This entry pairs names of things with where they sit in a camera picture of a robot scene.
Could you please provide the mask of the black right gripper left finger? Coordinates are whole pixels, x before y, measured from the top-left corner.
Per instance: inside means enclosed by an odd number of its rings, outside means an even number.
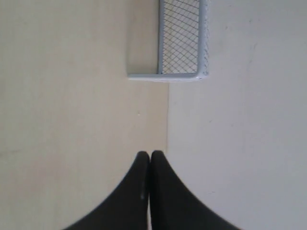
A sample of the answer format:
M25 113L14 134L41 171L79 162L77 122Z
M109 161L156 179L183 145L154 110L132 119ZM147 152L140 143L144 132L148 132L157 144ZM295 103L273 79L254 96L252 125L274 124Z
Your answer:
M94 210L68 230L148 229L150 157L140 151L115 190Z

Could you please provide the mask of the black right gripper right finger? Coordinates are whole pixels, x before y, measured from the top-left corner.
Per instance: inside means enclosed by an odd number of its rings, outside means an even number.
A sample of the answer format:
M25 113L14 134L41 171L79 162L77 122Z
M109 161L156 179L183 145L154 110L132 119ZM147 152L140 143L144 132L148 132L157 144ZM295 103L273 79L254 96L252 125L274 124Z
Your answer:
M180 180L164 153L150 163L150 213L153 230L237 230L206 207Z

